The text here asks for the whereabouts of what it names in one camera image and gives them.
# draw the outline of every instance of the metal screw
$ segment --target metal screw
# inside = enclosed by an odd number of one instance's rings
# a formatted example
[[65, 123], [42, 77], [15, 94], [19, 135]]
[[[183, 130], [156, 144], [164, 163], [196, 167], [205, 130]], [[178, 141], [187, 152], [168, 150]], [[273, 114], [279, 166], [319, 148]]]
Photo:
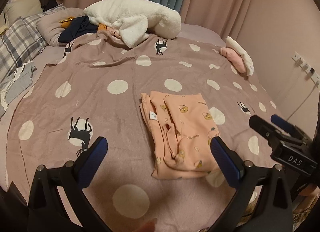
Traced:
[[66, 164], [65, 164], [65, 166], [66, 166], [66, 167], [72, 167], [73, 164], [74, 164], [74, 161], [67, 161]]
[[275, 168], [277, 171], [281, 171], [282, 170], [282, 166], [280, 164], [275, 164]]
[[37, 167], [38, 171], [42, 171], [43, 169], [44, 169], [44, 166], [42, 164]]
[[252, 161], [249, 161], [249, 160], [246, 160], [244, 161], [244, 165], [251, 168], [253, 166], [253, 162]]

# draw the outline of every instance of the blue gripper pad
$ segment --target blue gripper pad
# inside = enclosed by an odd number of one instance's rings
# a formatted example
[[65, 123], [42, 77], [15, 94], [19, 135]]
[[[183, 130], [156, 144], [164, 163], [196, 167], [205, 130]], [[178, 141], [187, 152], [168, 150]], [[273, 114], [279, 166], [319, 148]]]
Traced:
[[103, 158], [107, 154], [107, 139], [103, 137], [99, 137], [98, 139], [89, 148], [89, 155], [84, 160], [84, 163], [81, 164], [81, 167], [78, 171], [77, 182], [79, 189], [86, 188], [90, 185], [90, 182], [92, 181], [100, 164], [102, 163]]
[[210, 149], [229, 186], [238, 189], [240, 179], [244, 174], [239, 169], [241, 168], [239, 164], [242, 163], [241, 158], [234, 151], [231, 151], [220, 137], [211, 139]]
[[274, 123], [276, 126], [280, 127], [285, 132], [289, 133], [290, 135], [294, 135], [294, 126], [288, 123], [286, 120], [282, 119], [280, 116], [276, 114], [272, 115], [271, 122]]

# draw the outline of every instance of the black deer print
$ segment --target black deer print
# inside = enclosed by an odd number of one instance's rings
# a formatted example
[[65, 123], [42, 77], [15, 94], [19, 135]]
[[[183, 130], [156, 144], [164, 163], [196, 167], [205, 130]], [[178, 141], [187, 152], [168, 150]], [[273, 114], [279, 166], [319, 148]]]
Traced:
[[77, 124], [78, 124], [79, 119], [80, 119], [80, 117], [78, 117], [75, 126], [73, 126], [72, 125], [73, 117], [71, 118], [71, 132], [70, 132], [69, 139], [68, 139], [68, 140], [70, 140], [70, 138], [77, 138], [77, 139], [80, 139], [83, 141], [81, 143], [82, 148], [77, 151], [77, 156], [79, 156], [82, 152], [84, 152], [88, 149], [90, 138], [91, 138], [90, 133], [92, 132], [91, 125], [88, 124], [89, 118], [87, 118], [87, 120], [85, 121], [84, 130], [78, 130]]
[[167, 48], [167, 41], [162, 40], [162, 43], [160, 43], [158, 39], [158, 41], [156, 42], [157, 55], [163, 55], [163, 53], [160, 51], [161, 48]]
[[71, 47], [72, 47], [72, 46], [73, 46], [73, 42], [72, 42], [72, 44], [68, 43], [68, 44], [66, 45], [66, 47], [64, 48], [63, 57], [65, 57], [68, 53], [71, 52]]
[[245, 114], [249, 114], [251, 115], [249, 109], [244, 105], [244, 103], [242, 102], [237, 102], [238, 106], [240, 106], [240, 108], [242, 109], [242, 111], [245, 113]]

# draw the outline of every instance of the polka dot blanket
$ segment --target polka dot blanket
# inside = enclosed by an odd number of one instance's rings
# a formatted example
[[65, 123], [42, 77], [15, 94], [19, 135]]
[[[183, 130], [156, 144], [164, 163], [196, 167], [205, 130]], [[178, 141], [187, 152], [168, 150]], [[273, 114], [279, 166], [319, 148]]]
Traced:
[[279, 111], [257, 76], [240, 76], [219, 47], [150, 34], [129, 49], [106, 31], [83, 35], [70, 46], [57, 65], [46, 65], [12, 118], [8, 178], [26, 200], [39, 164], [60, 167], [102, 136], [108, 153], [84, 194], [114, 232], [133, 231], [153, 218], [162, 232], [211, 226], [235, 191], [221, 171], [198, 179], [151, 177], [155, 148], [139, 104], [140, 94], [152, 90], [201, 93], [228, 147], [257, 166], [273, 166], [267, 141], [248, 121], [253, 114], [270, 121]]

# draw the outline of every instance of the clothing tag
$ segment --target clothing tag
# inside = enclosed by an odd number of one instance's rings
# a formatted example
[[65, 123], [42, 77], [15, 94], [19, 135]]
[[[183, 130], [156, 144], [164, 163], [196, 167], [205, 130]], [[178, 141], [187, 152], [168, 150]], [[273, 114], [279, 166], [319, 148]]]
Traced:
[[152, 120], [156, 120], [156, 121], [158, 120], [157, 115], [154, 112], [151, 112], [151, 111], [150, 111], [149, 118], [152, 119]]

